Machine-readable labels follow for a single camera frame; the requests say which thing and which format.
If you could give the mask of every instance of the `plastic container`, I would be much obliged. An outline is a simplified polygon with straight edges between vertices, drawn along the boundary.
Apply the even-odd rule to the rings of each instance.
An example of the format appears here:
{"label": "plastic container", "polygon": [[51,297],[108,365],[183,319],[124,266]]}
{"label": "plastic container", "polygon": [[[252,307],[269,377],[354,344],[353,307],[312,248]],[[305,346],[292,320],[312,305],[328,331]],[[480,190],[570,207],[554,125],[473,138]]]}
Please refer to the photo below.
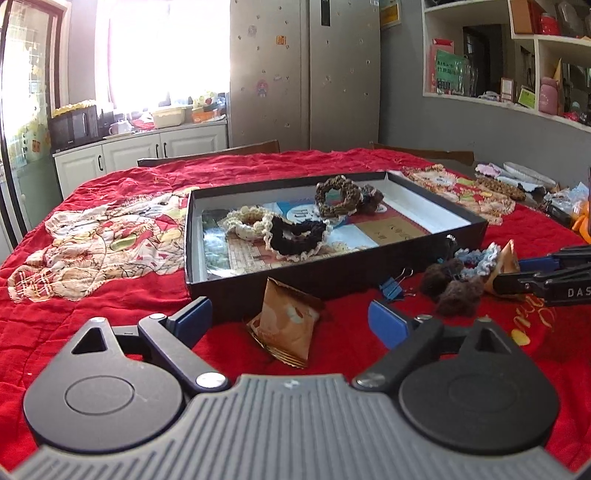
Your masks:
{"label": "plastic container", "polygon": [[566,37],[581,38],[585,35],[583,20],[577,15],[577,11],[566,0],[556,6],[560,21],[563,25],[562,34]]}
{"label": "plastic container", "polygon": [[540,17],[540,31],[542,35],[560,35],[558,20],[549,14],[542,14]]}
{"label": "plastic container", "polygon": [[210,112],[203,112],[203,108],[193,109],[193,123],[199,124],[205,120],[217,117],[217,109]]}
{"label": "plastic container", "polygon": [[558,114],[558,82],[550,77],[541,80],[539,110],[549,115]]}
{"label": "plastic container", "polygon": [[152,112],[156,128],[176,127],[185,120],[184,108],[181,106],[161,108]]}

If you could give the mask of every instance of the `pink thermos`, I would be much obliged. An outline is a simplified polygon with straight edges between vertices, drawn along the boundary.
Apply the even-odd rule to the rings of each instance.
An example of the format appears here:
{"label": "pink thermos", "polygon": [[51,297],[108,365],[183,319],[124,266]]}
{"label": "pink thermos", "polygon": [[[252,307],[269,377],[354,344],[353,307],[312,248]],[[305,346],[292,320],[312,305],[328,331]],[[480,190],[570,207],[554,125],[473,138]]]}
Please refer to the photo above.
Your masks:
{"label": "pink thermos", "polygon": [[549,115],[558,114],[558,82],[550,77],[543,77],[540,88],[540,112]]}

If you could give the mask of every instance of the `cup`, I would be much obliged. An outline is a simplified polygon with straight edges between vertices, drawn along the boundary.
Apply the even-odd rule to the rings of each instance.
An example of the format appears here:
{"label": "cup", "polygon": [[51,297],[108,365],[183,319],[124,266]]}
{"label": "cup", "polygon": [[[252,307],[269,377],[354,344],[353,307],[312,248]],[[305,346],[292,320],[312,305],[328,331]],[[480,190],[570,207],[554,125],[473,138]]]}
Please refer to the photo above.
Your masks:
{"label": "cup", "polygon": [[117,123],[109,127],[109,135],[126,134],[128,132],[132,132],[133,130],[133,125],[131,125],[127,120],[119,120]]}

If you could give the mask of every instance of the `brown crochet scrunchie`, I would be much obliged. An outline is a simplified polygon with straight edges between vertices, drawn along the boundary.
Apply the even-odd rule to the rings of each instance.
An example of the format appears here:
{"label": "brown crochet scrunchie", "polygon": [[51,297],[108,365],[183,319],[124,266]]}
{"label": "brown crochet scrunchie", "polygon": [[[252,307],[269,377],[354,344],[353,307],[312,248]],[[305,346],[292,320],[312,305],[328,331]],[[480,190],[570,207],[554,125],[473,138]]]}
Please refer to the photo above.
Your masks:
{"label": "brown crochet scrunchie", "polygon": [[[326,194],[331,190],[339,190],[341,203],[337,205],[328,205],[326,203]],[[316,186],[316,196],[314,197],[320,216],[324,218],[333,218],[343,215],[352,215],[357,211],[357,204],[361,200],[361,190],[343,175],[338,175],[319,183]]]}
{"label": "brown crochet scrunchie", "polygon": [[357,211],[359,213],[375,213],[383,199],[382,192],[371,185],[366,185],[361,188],[361,200],[357,204]]}

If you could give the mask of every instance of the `blue gripper pad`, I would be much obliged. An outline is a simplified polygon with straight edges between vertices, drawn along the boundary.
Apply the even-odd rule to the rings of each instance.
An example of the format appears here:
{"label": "blue gripper pad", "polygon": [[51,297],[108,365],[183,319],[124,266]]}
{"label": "blue gripper pad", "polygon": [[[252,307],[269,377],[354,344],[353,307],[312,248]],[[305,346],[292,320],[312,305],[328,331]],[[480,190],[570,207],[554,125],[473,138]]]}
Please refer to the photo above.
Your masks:
{"label": "blue gripper pad", "polygon": [[193,348],[212,326],[212,301],[199,297],[166,320],[166,329]]}
{"label": "blue gripper pad", "polygon": [[407,322],[376,300],[369,304],[368,323],[369,329],[390,350],[410,334]]}
{"label": "blue gripper pad", "polygon": [[553,272],[560,268],[560,261],[557,258],[536,257],[526,258],[519,261],[519,269],[522,272]]}

